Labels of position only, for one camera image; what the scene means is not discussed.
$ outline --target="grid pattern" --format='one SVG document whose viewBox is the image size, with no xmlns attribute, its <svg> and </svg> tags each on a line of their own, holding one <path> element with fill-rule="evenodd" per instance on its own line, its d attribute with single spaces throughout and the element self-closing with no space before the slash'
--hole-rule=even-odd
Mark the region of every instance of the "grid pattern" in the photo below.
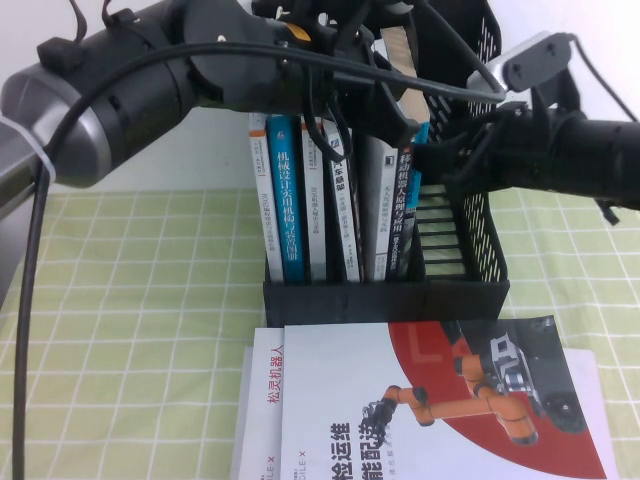
<svg viewBox="0 0 640 480">
<path fill-rule="evenodd" d="M 28 478 L 227 479 L 264 324 L 255 191 L 55 195 L 29 356 Z M 17 285 L 0 316 L 10 477 Z"/>
<path fill-rule="evenodd" d="M 589 199 L 492 195 L 511 290 L 505 318 L 552 313 L 564 345 L 593 350 L 621 478 L 640 478 L 640 215 L 610 227 Z"/>
<path fill-rule="evenodd" d="M 640 217 L 492 195 L 505 317 L 553 313 L 595 351 L 623 478 L 640 478 Z M 29 478 L 228 478 L 244 346 L 264 324 L 255 191 L 57 195 L 29 358 Z M 0 478 L 9 478 L 17 288 L 0 314 Z"/>
</svg>

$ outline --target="book spine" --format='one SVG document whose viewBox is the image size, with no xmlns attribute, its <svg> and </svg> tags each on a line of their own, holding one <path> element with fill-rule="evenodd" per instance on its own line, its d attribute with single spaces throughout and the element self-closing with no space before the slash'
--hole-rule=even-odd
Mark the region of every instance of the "book spine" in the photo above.
<svg viewBox="0 0 640 480">
<path fill-rule="evenodd" d="M 364 262 L 362 260 L 362 222 L 360 221 L 360 201 L 358 194 L 357 173 L 351 159 L 347 159 L 347 171 L 349 172 L 349 185 L 351 186 L 351 206 L 353 212 L 353 225 L 356 232 L 356 255 L 358 258 L 359 281 L 364 280 Z"/>
<path fill-rule="evenodd" d="M 384 281 L 387 276 L 391 208 L 396 181 L 398 150 L 374 137 L 363 137 L 359 165 L 362 192 L 365 278 Z"/>
<path fill-rule="evenodd" d="M 271 159 L 267 144 L 267 116 L 261 113 L 249 114 L 249 140 L 253 169 L 256 175 L 258 202 L 264 232 L 264 244 L 267 251 L 267 264 L 272 282 L 284 281 L 280 234 L 277 227 L 277 206 L 271 180 Z"/>
<path fill-rule="evenodd" d="M 318 123 L 318 128 L 321 128 L 322 123 L 319 118 L 316 119 L 316 122 Z M 323 282 L 327 279 L 327 245 L 322 153 L 311 139 L 304 119 L 300 123 L 300 129 L 307 204 L 309 273 L 312 282 Z"/>
<path fill-rule="evenodd" d="M 427 143 L 429 133 L 429 124 L 425 123 L 420 128 L 413 143 L 423 145 Z M 402 258 L 400 260 L 400 278 L 406 278 L 409 273 L 409 263 L 411 260 L 411 247 L 413 245 L 413 230 L 416 225 L 416 208 L 420 199 L 420 183 L 422 183 L 422 173 L 416 169 L 411 170 L 409 180 L 409 190 L 407 195 L 407 211 L 404 215 L 403 249 Z"/>
<path fill-rule="evenodd" d="M 255 331 L 239 478 L 280 478 L 284 330 Z"/>
<path fill-rule="evenodd" d="M 284 257 L 284 279 L 287 283 L 302 283 L 304 258 L 293 123 L 289 117 L 273 115 L 267 120 L 267 127 Z"/>
<path fill-rule="evenodd" d="M 398 280 L 400 276 L 400 258 L 402 256 L 402 236 L 404 214 L 407 209 L 407 191 L 413 156 L 411 145 L 398 151 L 398 171 L 396 173 L 393 208 L 391 210 L 391 232 L 389 238 L 389 258 L 387 259 L 387 280 Z"/>
<path fill-rule="evenodd" d="M 333 122 L 323 120 L 327 141 L 337 151 L 344 151 L 338 129 Z M 358 258 L 358 232 L 354 218 L 354 202 L 352 194 L 353 180 L 348 161 L 329 162 L 331 188 L 335 200 L 335 208 L 342 243 L 342 256 L 345 277 L 348 282 L 361 282 L 360 261 Z"/>
</svg>

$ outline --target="book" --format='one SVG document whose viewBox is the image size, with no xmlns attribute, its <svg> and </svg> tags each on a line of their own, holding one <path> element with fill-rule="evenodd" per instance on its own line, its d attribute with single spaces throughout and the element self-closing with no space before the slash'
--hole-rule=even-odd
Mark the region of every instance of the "book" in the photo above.
<svg viewBox="0 0 640 480">
<path fill-rule="evenodd" d="M 286 327 L 284 343 L 283 480 L 605 478 L 553 317 Z"/>
<path fill-rule="evenodd" d="M 371 136 L 359 137 L 356 143 L 365 278 L 379 282 L 387 275 L 398 149 Z"/>
<path fill-rule="evenodd" d="M 389 256 L 387 259 L 387 281 L 400 278 L 400 259 L 402 257 L 402 241 L 404 231 L 404 215 L 407 210 L 407 190 L 411 174 L 411 146 L 398 149 L 397 172 L 394 185 L 393 203 L 391 207 L 391 229 L 389 235 Z"/>
<path fill-rule="evenodd" d="M 292 119 L 284 115 L 270 116 L 267 119 L 267 134 L 278 208 L 284 280 L 287 283 L 302 283 L 305 280 L 305 260 Z"/>
<path fill-rule="evenodd" d="M 282 329 L 255 331 L 239 478 L 280 478 L 284 342 Z"/>
<path fill-rule="evenodd" d="M 264 335 L 260 335 L 256 338 L 255 343 L 259 345 L 264 341 L 269 341 Z M 247 405 L 249 403 L 250 390 L 248 388 L 248 380 L 251 374 L 251 351 L 250 347 L 245 349 L 245 361 L 243 366 L 240 400 L 238 407 L 238 418 L 236 422 L 236 436 L 233 450 L 233 464 L 231 468 L 232 480 L 238 477 L 238 471 L 235 465 L 239 465 L 240 454 L 242 453 L 242 440 L 244 438 L 244 425 L 246 424 Z M 618 478 L 617 466 L 613 446 L 611 443 L 611 434 L 609 432 L 609 426 L 607 423 L 607 414 L 605 410 L 604 399 L 602 397 L 602 390 L 600 387 L 600 380 L 598 377 L 598 366 L 596 364 L 596 358 L 593 352 L 589 350 L 577 350 L 571 348 L 563 349 L 569 372 L 571 374 L 573 384 L 582 407 L 589 431 L 593 438 L 596 450 L 600 456 L 600 460 L 608 479 Z M 285 372 L 282 372 L 282 380 L 284 381 Z M 282 410 L 282 402 L 277 404 Z M 267 426 L 280 429 L 280 425 L 274 425 L 273 422 L 269 422 Z M 272 441 L 277 433 L 269 428 L 263 428 L 260 433 L 262 434 L 263 442 Z M 252 452 L 247 452 L 247 456 L 251 456 L 253 461 L 261 463 L 261 459 L 256 459 L 252 456 Z"/>
<path fill-rule="evenodd" d="M 429 135 L 429 123 L 422 124 L 420 132 L 413 141 L 414 145 L 427 143 Z M 415 168 L 411 169 L 409 178 L 409 189 L 407 194 L 407 210 L 404 214 L 404 227 L 402 230 L 402 258 L 400 259 L 400 278 L 406 278 L 409 273 L 411 261 L 411 248 L 413 246 L 413 232 L 416 227 L 416 209 L 420 200 L 420 185 L 422 183 L 422 173 Z"/>
<path fill-rule="evenodd" d="M 267 144 L 267 116 L 262 113 L 249 114 L 249 140 L 253 169 L 256 175 L 258 203 L 262 218 L 264 245 L 267 251 L 267 265 L 272 282 L 284 281 L 280 234 L 278 232 L 277 205 L 273 194 L 271 159 Z"/>
<path fill-rule="evenodd" d="M 316 119 L 318 129 L 322 122 Z M 322 153 L 315 145 L 304 118 L 300 121 L 304 188 L 307 205 L 307 238 L 309 242 L 309 275 L 311 282 L 327 279 L 327 244 L 324 212 L 324 169 Z"/>
<path fill-rule="evenodd" d="M 247 424 L 247 409 L 249 408 L 249 387 L 251 383 L 251 361 L 253 348 L 245 347 L 242 361 L 242 377 L 240 378 L 240 398 L 238 399 L 238 416 L 236 417 L 236 431 L 233 437 L 233 452 L 231 453 L 231 470 L 229 478 L 240 480 L 240 461 L 242 459 L 242 445 L 244 430 Z"/>
<path fill-rule="evenodd" d="M 383 28 L 380 30 L 380 35 L 391 66 L 405 75 L 417 77 L 404 27 Z M 407 90 L 398 102 L 398 106 L 408 119 L 421 125 L 420 132 L 414 137 L 413 143 L 424 143 L 431 120 L 424 95 L 416 90 Z M 420 173 L 411 168 L 413 164 L 411 147 L 405 146 L 399 151 L 392 236 L 389 242 L 387 266 L 389 280 L 404 279 L 408 273 L 415 227 L 416 193 L 422 180 Z"/>
<path fill-rule="evenodd" d="M 344 153 L 342 139 L 335 123 L 323 120 L 322 125 L 329 145 L 335 151 L 341 154 Z M 325 163 L 328 164 L 331 194 L 339 226 L 345 280 L 347 282 L 361 282 L 363 278 L 361 264 L 362 245 L 355 172 L 351 171 L 348 159 L 344 159 L 341 162 L 327 160 Z"/>
</svg>

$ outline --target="white book spine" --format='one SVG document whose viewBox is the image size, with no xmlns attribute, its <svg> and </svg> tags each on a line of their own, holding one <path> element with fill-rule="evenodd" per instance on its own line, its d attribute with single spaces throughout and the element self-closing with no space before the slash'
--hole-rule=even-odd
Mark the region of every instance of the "white book spine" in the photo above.
<svg viewBox="0 0 640 480">
<path fill-rule="evenodd" d="M 380 178 L 380 198 L 377 221 L 376 263 L 374 281 L 384 281 L 387 275 L 387 257 L 389 254 L 389 234 L 391 231 L 391 208 L 393 189 L 396 181 L 398 149 L 380 141 L 382 151 L 382 175 Z"/>
<path fill-rule="evenodd" d="M 344 153 L 340 133 L 335 123 L 323 120 L 327 141 L 334 150 Z M 345 274 L 348 282 L 360 282 L 360 265 L 358 262 L 358 244 L 355 221 L 353 218 L 353 202 L 351 201 L 351 179 L 347 161 L 331 162 L 331 184 L 335 196 L 340 241 L 344 258 Z"/>
<path fill-rule="evenodd" d="M 284 329 L 256 329 L 240 460 L 242 480 L 280 478 L 283 375 Z"/>
<path fill-rule="evenodd" d="M 316 119 L 318 128 L 322 124 Z M 311 139 L 302 119 L 302 158 L 304 162 L 304 183 L 307 204 L 307 236 L 309 239 L 309 270 L 312 282 L 327 279 L 327 245 L 324 212 L 324 173 L 322 152 Z"/>
<path fill-rule="evenodd" d="M 360 207 L 365 275 L 367 281 L 378 282 L 387 275 L 398 149 L 374 137 L 362 138 L 361 144 L 358 173 L 366 199 Z"/>
<path fill-rule="evenodd" d="M 262 217 L 264 244 L 267 251 L 267 263 L 269 264 L 269 275 L 272 282 L 284 282 L 280 234 L 278 233 L 278 220 L 276 217 L 277 206 L 273 194 L 266 124 L 267 115 L 261 113 L 249 114 L 251 156 L 256 175 L 256 186 L 258 189 L 260 216 Z"/>
</svg>

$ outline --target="blue book spine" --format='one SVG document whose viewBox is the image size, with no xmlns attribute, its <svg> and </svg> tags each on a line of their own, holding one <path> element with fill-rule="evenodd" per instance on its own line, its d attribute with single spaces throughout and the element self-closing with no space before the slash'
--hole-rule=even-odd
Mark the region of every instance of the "blue book spine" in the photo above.
<svg viewBox="0 0 640 480">
<path fill-rule="evenodd" d="M 414 145 L 424 145 L 429 138 L 429 124 L 423 123 L 420 131 L 413 139 Z M 416 224 L 416 208 L 420 197 L 420 184 L 422 183 L 422 173 L 416 169 L 411 170 L 409 177 L 409 189 L 407 191 L 407 211 L 404 216 L 403 228 L 403 251 L 400 262 L 400 277 L 405 278 L 409 272 L 409 261 L 411 260 L 411 245 L 413 244 L 413 229 Z"/>
<path fill-rule="evenodd" d="M 278 225 L 287 283 L 304 282 L 302 222 L 298 203 L 295 135 L 292 119 L 273 115 L 267 121 L 273 171 L 273 186 L 278 207 Z"/>
</svg>

